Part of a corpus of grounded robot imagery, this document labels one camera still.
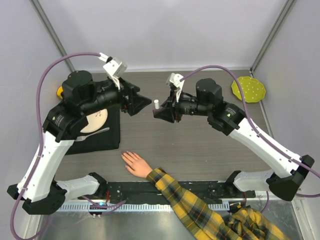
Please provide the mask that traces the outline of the white nail polish cap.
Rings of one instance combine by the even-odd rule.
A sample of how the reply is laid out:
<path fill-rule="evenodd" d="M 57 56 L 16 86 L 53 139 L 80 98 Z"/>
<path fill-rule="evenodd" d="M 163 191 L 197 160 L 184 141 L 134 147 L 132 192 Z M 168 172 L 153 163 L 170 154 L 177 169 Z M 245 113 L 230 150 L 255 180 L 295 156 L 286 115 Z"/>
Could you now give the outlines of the white nail polish cap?
<path fill-rule="evenodd" d="M 158 99 L 155 99 L 153 102 L 154 102 L 154 108 L 155 108 L 156 110 L 158 110 L 158 109 L 160 108 L 159 100 L 158 100 Z"/>

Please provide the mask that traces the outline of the purple nail polish bottle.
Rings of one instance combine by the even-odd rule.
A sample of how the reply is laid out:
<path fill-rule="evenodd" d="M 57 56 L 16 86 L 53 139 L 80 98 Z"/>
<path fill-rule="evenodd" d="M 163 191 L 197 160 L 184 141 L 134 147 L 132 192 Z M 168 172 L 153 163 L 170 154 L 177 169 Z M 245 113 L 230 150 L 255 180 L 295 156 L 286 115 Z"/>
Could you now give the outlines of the purple nail polish bottle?
<path fill-rule="evenodd" d="M 156 113 L 160 112 L 161 110 L 162 110 L 161 108 L 159 108 L 159 109 L 153 109 L 153 113 L 156 114 Z"/>

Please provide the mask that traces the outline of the yellow plaid sleeve forearm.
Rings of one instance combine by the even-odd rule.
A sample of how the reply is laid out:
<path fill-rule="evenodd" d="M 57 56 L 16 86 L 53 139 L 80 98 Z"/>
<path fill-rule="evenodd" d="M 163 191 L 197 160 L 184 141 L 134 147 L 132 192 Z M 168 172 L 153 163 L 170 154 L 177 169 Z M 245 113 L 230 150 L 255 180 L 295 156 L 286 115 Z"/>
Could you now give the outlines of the yellow plaid sleeve forearm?
<path fill-rule="evenodd" d="M 174 199 L 167 200 L 184 227 L 197 240 L 288 240 L 275 224 L 251 207 L 242 207 L 226 220 L 209 205 L 186 189 L 178 189 L 178 181 L 161 168 L 146 179 L 160 190 L 174 187 Z"/>

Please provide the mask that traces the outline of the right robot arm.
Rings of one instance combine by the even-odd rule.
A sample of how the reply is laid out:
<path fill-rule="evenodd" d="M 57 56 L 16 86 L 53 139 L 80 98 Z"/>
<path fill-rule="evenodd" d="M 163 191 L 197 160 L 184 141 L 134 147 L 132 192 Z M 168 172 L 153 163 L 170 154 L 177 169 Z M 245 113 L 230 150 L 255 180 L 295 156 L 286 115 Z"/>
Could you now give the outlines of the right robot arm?
<path fill-rule="evenodd" d="M 183 92 L 170 81 L 167 84 L 170 94 L 162 104 L 154 101 L 154 118 L 175 123 L 183 115 L 205 116 L 213 129 L 242 143 L 270 167 L 266 171 L 234 171 L 225 186 L 230 197 L 247 191 L 270 191 L 281 200 L 293 200 L 315 162 L 312 157 L 283 147 L 241 108 L 224 101 L 222 88 L 213 79 L 200 79 L 195 85 L 196 95 Z"/>

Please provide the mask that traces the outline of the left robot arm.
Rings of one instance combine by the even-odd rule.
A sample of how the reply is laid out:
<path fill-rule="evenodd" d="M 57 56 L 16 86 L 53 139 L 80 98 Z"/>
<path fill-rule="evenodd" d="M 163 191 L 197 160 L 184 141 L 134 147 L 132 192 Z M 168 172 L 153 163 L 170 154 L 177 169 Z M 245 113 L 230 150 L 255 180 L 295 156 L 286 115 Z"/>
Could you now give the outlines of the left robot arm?
<path fill-rule="evenodd" d="M 54 179 L 57 169 L 81 130 L 87 116 L 118 107 L 130 116 L 138 114 L 152 100 L 139 94 L 140 88 L 124 79 L 117 87 L 111 77 L 96 82 L 85 70 L 72 72 L 62 83 L 62 100 L 52 108 L 40 128 L 42 142 L 26 176 L 10 185 L 7 193 L 23 200 L 29 215 L 51 215 L 65 202 L 82 196 L 100 200 L 107 192 L 107 181 L 95 172 L 68 181 Z"/>

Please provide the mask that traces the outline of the mannequin hand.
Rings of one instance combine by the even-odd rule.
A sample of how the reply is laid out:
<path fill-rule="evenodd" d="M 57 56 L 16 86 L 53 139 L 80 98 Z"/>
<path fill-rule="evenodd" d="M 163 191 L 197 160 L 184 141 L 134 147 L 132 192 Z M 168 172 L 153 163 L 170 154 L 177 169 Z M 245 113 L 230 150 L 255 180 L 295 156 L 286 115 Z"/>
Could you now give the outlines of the mannequin hand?
<path fill-rule="evenodd" d="M 121 154 L 125 168 L 134 176 L 146 179 L 153 171 L 150 165 L 135 152 L 126 151 Z"/>

